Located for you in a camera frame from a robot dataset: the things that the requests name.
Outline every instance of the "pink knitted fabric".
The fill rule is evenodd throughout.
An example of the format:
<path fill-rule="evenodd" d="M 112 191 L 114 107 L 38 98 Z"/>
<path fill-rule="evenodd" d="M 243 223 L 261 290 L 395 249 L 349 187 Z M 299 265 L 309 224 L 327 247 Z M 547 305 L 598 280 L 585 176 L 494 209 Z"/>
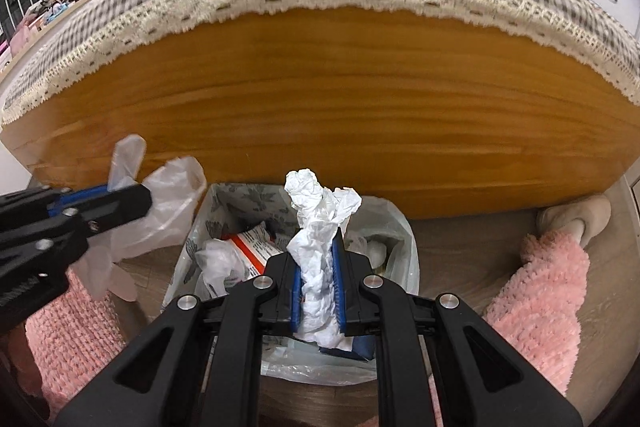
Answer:
<path fill-rule="evenodd" d="M 113 304 L 94 301 L 72 270 L 69 289 L 26 322 L 33 358 L 42 375 L 42 394 L 55 418 L 125 345 Z"/>
<path fill-rule="evenodd" d="M 577 312 L 587 293 L 589 257 L 575 239 L 554 230 L 525 238 L 527 263 L 502 288 L 484 319 L 562 394 L 566 394 L 580 344 Z M 433 376 L 436 424 L 443 427 Z M 360 427 L 377 427 L 373 418 Z"/>

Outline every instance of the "wooden panel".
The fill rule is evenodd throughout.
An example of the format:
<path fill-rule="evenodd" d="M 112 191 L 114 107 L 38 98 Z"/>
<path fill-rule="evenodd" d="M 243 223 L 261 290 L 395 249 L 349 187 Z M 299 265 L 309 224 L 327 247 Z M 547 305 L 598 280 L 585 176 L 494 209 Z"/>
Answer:
<path fill-rule="evenodd" d="M 640 108 L 527 38 L 455 20 L 292 10 L 141 46 L 5 127 L 45 182 L 104 182 L 145 137 L 142 175 L 194 155 L 209 182 L 327 186 L 410 217 L 545 206 L 605 190 L 640 156 Z"/>

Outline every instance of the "person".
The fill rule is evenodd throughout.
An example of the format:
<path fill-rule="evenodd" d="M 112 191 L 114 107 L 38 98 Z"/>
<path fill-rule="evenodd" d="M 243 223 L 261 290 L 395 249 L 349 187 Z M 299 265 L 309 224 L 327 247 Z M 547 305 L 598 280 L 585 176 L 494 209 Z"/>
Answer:
<path fill-rule="evenodd" d="M 584 248 L 610 216 L 604 194 L 542 210 L 536 220 L 540 237 L 529 235 L 522 244 L 524 266 L 484 312 L 484 319 L 564 396 L 578 359 L 577 312 L 589 270 Z M 442 427 L 433 376 L 429 383 L 436 425 Z M 377 425 L 375 417 L 358 427 Z"/>

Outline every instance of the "silver bolt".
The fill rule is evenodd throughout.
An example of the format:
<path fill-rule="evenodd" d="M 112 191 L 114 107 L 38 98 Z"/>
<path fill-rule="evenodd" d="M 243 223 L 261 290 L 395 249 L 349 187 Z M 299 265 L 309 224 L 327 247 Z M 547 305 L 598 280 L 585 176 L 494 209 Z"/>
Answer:
<path fill-rule="evenodd" d="M 258 290 L 266 290 L 267 288 L 271 288 L 273 284 L 273 279 L 268 275 L 260 275 L 260 277 L 256 277 L 254 279 L 254 286 L 258 288 Z"/>
<path fill-rule="evenodd" d="M 181 310 L 190 310 L 198 304 L 198 299 L 193 295 L 185 295 L 178 299 L 178 308 Z"/>
<path fill-rule="evenodd" d="M 440 305 L 447 310 L 452 310 L 460 305 L 460 299 L 451 293 L 445 293 L 440 297 Z"/>
<path fill-rule="evenodd" d="M 36 250 L 49 250 L 49 248 L 53 247 L 53 241 L 50 239 L 41 239 L 36 243 Z"/>
<path fill-rule="evenodd" d="M 380 275 L 367 275 L 363 282 L 367 288 L 380 288 L 385 280 Z"/>

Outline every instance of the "white slipper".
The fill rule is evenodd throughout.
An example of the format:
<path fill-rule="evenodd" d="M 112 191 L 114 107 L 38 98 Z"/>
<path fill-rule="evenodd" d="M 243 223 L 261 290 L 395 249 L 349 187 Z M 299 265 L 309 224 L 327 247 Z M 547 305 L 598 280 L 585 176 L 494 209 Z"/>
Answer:
<path fill-rule="evenodd" d="M 607 226 L 611 217 L 611 203 L 604 194 L 596 194 L 573 203 L 550 206 L 538 213 L 536 224 L 542 235 L 549 230 L 557 230 L 574 219 L 584 222 L 584 233 L 580 246 L 586 247 L 588 242 Z"/>

